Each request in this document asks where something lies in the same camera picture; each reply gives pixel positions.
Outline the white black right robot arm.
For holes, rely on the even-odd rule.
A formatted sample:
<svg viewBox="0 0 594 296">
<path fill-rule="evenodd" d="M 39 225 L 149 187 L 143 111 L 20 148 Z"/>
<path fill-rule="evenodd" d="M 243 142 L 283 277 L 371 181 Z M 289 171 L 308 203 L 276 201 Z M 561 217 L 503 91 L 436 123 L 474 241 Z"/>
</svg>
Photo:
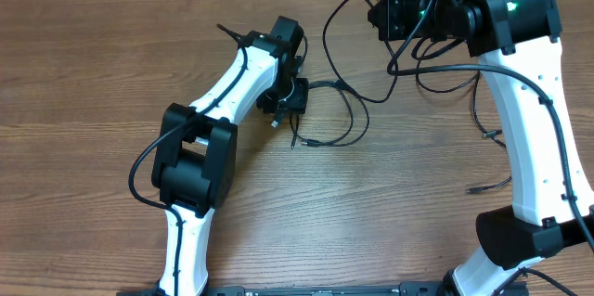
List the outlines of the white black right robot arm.
<svg viewBox="0 0 594 296">
<path fill-rule="evenodd" d="M 441 295 L 506 295 L 565 248 L 593 241 L 593 191 L 562 86 L 556 0 L 380 0 L 368 20 L 382 41 L 454 39 L 496 103 L 510 159 L 512 203 L 477 216 L 479 245 L 445 275 Z"/>
</svg>

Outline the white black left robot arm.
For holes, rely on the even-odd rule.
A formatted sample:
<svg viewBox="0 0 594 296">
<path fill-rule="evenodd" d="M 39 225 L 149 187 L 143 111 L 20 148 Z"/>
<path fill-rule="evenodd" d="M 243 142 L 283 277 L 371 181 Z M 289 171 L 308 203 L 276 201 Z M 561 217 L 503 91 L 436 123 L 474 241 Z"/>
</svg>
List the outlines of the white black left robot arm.
<svg viewBox="0 0 594 296">
<path fill-rule="evenodd" d="M 164 272 L 156 295 L 202 295 L 214 212 L 233 184 L 238 127 L 252 107 L 278 126 L 303 114 L 307 80 L 298 71 L 305 39 L 294 19 L 278 17 L 271 32 L 235 34 L 237 56 L 220 80 L 188 106 L 171 104 L 161 121 L 151 183 L 167 219 Z"/>
</svg>

